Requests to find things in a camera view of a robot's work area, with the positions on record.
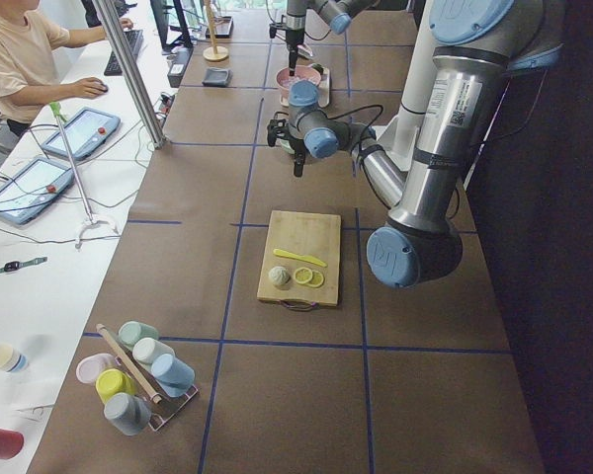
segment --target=monitor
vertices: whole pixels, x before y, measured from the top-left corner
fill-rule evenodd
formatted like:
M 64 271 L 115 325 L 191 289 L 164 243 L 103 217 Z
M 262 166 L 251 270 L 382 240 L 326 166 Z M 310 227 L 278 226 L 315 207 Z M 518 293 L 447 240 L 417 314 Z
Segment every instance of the monitor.
M 173 6 L 169 4 L 167 0 L 150 0 L 151 11 L 156 22 L 156 29 L 158 30 L 158 36 L 160 37 L 160 46 L 162 47 L 163 54 L 169 54 L 171 50 L 176 46 L 183 46 L 188 49 L 193 49 L 194 45 L 189 35 L 189 27 L 187 26 L 187 20 L 185 19 L 185 10 L 183 9 L 181 0 L 173 0 Z M 175 15 L 178 19 L 178 25 L 180 28 L 180 35 L 169 40 L 169 15 L 171 10 L 174 10 Z

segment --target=yellow plastic knife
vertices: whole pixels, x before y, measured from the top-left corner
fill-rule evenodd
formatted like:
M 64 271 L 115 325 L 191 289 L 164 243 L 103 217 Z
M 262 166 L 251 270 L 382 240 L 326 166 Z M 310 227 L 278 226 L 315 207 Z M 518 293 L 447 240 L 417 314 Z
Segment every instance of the yellow plastic knife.
M 309 264 L 318 265 L 320 267 L 327 267 L 327 264 L 316 257 L 312 257 L 311 255 L 299 255 L 293 252 L 288 252 L 284 249 L 273 249 L 273 254 L 277 257 L 284 257 L 286 259 L 294 259 L 300 260 L 302 262 L 308 262 Z

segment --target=table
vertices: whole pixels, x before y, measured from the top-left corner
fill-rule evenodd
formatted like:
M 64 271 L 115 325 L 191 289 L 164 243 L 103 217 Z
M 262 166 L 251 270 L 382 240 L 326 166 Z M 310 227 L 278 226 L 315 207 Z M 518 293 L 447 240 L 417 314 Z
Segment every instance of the table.
M 148 5 L 130 10 L 129 16 L 145 36 L 138 66 L 150 99 L 155 103 L 160 92 L 173 93 L 167 81 L 167 63 L 160 44 L 148 22 Z M 105 80 L 110 92 L 96 100 L 62 101 L 62 111 L 71 116 L 88 106 L 118 115 L 122 125 L 98 150 L 96 159 L 80 165 L 80 174 L 95 211 L 112 216 L 123 232 L 127 213 L 140 186 L 152 154 L 149 136 L 139 123 L 139 115 L 122 76 L 104 77 L 103 68 L 111 48 L 107 41 L 84 48 L 64 78 L 72 82 L 81 77 L 97 76 Z M 34 124 L 54 123 L 49 108 L 44 108 Z M 38 130 L 39 141 L 52 130 Z M 10 154 L 1 172 L 13 176 L 35 156 L 41 154 L 33 137 L 26 134 Z M 12 260 L 26 261 L 47 256 L 42 265 L 0 275 L 0 343 L 19 348 L 30 360 L 27 370 L 7 374 L 0 372 L 0 428 L 20 431 L 25 436 L 23 451 L 8 461 L 0 461 L 0 472 L 25 472 L 42 437 L 51 407 L 74 355 L 83 327 L 101 286 L 108 264 L 118 245 L 118 238 L 85 242 L 74 248 L 75 231 L 86 217 L 76 186 L 38 218 L 23 227 L 0 221 L 0 228 L 26 235 L 22 238 L 0 231 L 0 267 Z M 84 237 L 111 235 L 110 229 L 89 230 Z M 37 244 L 38 241 L 67 241 Z M 40 408 L 15 410 L 43 404 Z
M 543 472 L 465 194 L 459 268 L 411 290 L 379 284 L 364 249 L 385 213 L 351 160 L 335 155 L 297 179 L 292 160 L 265 144 L 280 109 L 273 77 L 287 60 L 267 24 L 263 11 L 235 15 L 219 64 L 233 71 L 228 88 L 201 86 L 216 64 L 194 53 L 170 141 L 129 209 L 29 472 Z M 331 115 L 374 102 L 385 108 L 377 124 L 395 114 L 409 32 L 405 13 L 367 12 L 312 47 L 332 71 Z M 341 215 L 337 308 L 294 313 L 256 300 L 273 209 Z M 107 349 L 96 324 L 117 331 L 130 319 L 158 328 L 200 388 L 162 431 L 134 437 L 103 419 L 74 375 Z

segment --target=keyboard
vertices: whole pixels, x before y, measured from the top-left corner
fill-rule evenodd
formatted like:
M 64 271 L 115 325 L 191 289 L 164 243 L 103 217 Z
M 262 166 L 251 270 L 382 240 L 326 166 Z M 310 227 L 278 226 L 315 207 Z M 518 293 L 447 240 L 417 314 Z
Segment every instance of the keyboard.
M 140 53 L 140 47 L 142 46 L 142 30 L 125 30 L 123 33 L 126 35 L 126 40 L 129 44 L 129 49 L 131 50 L 131 55 L 134 56 L 134 59 L 137 59 L 138 54 Z M 121 74 L 123 74 L 121 65 L 119 64 L 117 56 L 112 51 L 110 53 L 110 59 L 108 59 L 108 64 L 106 65 L 106 69 L 103 71 L 103 75 L 120 76 Z

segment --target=blue joint cap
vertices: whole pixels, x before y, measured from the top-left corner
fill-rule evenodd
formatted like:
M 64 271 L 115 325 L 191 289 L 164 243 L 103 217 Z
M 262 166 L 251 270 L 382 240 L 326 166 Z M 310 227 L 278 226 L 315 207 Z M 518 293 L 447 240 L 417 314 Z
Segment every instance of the blue joint cap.
M 367 242 L 367 261 L 372 273 L 392 288 L 413 286 L 420 278 L 419 258 L 399 230 L 381 227 Z
M 514 0 L 435 0 L 430 29 L 441 44 L 464 44 L 492 30 L 513 5 Z
M 327 158 L 338 151 L 338 138 L 332 130 L 320 126 L 305 134 L 305 147 L 314 158 Z
M 345 33 L 345 30 L 349 28 L 352 23 L 352 17 L 349 16 L 347 13 L 341 13 L 334 17 L 334 19 L 329 23 L 329 28 L 331 28 L 332 32 L 336 35 L 340 35 L 341 33 Z
M 318 104 L 318 89 L 309 81 L 298 81 L 290 88 L 288 103 L 293 107 Z

